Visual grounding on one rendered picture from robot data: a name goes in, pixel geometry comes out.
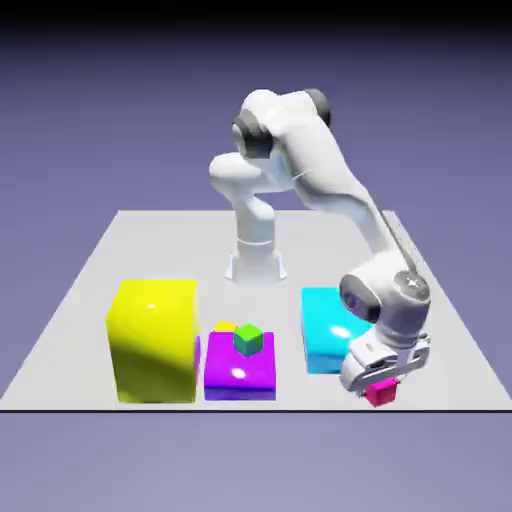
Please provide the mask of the large yellow box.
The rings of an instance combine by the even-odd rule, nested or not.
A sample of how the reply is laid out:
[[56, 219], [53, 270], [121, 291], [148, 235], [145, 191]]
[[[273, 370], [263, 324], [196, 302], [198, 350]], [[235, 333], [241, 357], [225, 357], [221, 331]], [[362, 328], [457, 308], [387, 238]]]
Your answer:
[[200, 361], [195, 280], [124, 280], [106, 330], [120, 402], [195, 401]]

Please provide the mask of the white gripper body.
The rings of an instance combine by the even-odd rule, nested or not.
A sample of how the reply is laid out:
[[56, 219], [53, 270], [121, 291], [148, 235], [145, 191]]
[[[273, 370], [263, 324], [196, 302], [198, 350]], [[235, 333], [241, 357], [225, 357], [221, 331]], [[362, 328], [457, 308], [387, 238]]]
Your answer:
[[381, 342], [352, 342], [345, 357], [340, 381], [343, 387], [362, 396], [372, 385], [404, 376], [425, 366], [430, 355], [429, 342], [408, 348], [390, 347]]

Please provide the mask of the large cyan box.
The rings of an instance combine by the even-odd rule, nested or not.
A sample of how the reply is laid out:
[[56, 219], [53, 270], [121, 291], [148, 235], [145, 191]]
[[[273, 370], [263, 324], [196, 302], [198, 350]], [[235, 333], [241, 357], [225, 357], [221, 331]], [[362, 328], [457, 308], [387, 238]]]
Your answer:
[[333, 287], [301, 290], [301, 327], [309, 374], [338, 374], [350, 343], [373, 325], [349, 312]]

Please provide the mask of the small green cube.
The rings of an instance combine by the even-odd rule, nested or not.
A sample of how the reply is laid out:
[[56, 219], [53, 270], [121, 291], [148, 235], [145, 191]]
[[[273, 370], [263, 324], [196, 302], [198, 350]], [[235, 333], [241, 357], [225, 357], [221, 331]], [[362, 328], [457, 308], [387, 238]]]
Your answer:
[[234, 331], [233, 345], [244, 357], [251, 357], [263, 349], [264, 333], [250, 323], [239, 326]]

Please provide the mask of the large purple box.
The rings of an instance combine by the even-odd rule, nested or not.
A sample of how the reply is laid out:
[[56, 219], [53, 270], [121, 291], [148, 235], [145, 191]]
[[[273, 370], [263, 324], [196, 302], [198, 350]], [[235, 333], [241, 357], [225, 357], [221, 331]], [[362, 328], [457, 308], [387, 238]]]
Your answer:
[[203, 383], [209, 401], [275, 400], [274, 334], [265, 332], [262, 350], [245, 357], [235, 348], [232, 332], [211, 332]]

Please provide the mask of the small pink cube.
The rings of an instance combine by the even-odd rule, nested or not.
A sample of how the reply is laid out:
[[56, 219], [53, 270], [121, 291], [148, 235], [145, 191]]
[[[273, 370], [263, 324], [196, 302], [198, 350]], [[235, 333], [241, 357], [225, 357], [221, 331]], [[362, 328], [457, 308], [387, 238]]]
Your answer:
[[373, 407], [391, 403], [396, 398], [399, 381], [396, 378], [370, 384], [365, 390], [365, 398]]

